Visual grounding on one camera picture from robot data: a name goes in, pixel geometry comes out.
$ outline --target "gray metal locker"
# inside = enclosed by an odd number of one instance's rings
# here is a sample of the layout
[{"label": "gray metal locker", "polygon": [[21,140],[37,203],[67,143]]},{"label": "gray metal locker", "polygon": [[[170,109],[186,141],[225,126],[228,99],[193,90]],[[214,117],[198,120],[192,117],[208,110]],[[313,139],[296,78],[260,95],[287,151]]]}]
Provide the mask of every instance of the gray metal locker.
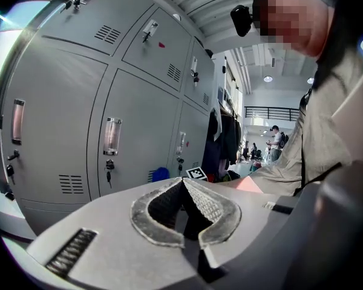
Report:
[{"label": "gray metal locker", "polygon": [[[193,70],[198,73],[199,82],[194,83]],[[214,63],[201,45],[195,41],[192,56],[186,66],[184,82],[186,85],[185,96],[205,110],[210,110],[212,81],[214,78]]]},{"label": "gray metal locker", "polygon": [[[103,115],[98,179],[101,196],[151,181],[152,172],[166,167],[178,99],[125,71],[118,70]],[[115,149],[105,155],[105,143]],[[113,160],[111,186],[106,161]]]},{"label": "gray metal locker", "polygon": [[107,65],[31,43],[16,67],[4,107],[2,147],[15,170],[17,200],[90,201],[86,147],[89,120]]},{"label": "gray metal locker", "polygon": [[71,6],[55,14],[42,28],[44,36],[113,55],[134,23],[154,3],[152,0],[81,0],[79,10]]},{"label": "gray metal locker", "polygon": [[179,91],[190,40],[188,32],[159,8],[136,35],[123,61]]},{"label": "gray metal locker", "polygon": [[[172,166],[169,169],[173,177],[186,176],[185,170],[201,166],[204,147],[206,145],[208,123],[209,117],[207,115],[183,102],[177,132],[176,147],[174,148],[175,154]],[[178,154],[180,146],[182,146],[182,152]],[[181,173],[178,171],[178,157],[184,159],[183,171]]]}]

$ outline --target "black railing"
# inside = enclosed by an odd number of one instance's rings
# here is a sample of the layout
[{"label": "black railing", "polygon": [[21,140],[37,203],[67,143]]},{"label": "black railing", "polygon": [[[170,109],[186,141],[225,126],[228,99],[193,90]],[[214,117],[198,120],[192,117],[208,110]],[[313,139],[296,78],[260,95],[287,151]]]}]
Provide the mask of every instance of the black railing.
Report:
[{"label": "black railing", "polygon": [[245,106],[246,118],[265,118],[296,121],[299,115],[298,109],[272,108],[265,106]]}]

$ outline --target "ceiling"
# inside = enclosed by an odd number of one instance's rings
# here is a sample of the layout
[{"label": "ceiling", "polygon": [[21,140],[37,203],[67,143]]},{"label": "ceiling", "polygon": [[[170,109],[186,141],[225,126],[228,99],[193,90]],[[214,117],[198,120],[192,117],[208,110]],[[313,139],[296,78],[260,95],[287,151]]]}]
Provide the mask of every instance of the ceiling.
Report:
[{"label": "ceiling", "polygon": [[[248,135],[258,135],[261,136],[263,134],[264,130],[267,130],[267,132],[264,135],[264,138],[266,140],[269,140],[274,136],[274,133],[269,130],[270,127],[264,127],[264,126],[247,126],[247,134]],[[280,132],[284,132],[285,135],[290,135],[292,133],[293,129],[288,128],[280,128]]]}]

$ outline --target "white wall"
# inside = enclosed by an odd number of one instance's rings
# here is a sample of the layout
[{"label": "white wall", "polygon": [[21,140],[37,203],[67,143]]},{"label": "white wall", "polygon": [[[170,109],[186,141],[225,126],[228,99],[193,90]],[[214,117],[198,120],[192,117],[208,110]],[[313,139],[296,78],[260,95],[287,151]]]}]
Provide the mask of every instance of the white wall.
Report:
[{"label": "white wall", "polygon": [[274,125],[280,127],[280,128],[286,128],[286,129],[293,129],[295,127],[296,122],[295,121],[289,121],[289,120],[281,120],[281,119],[264,119],[262,124],[252,123],[251,118],[244,118],[243,124],[245,126],[265,126],[265,127],[272,127]]},{"label": "white wall", "polygon": [[273,106],[298,109],[300,100],[306,92],[297,90],[254,90],[244,95],[243,106]]}]

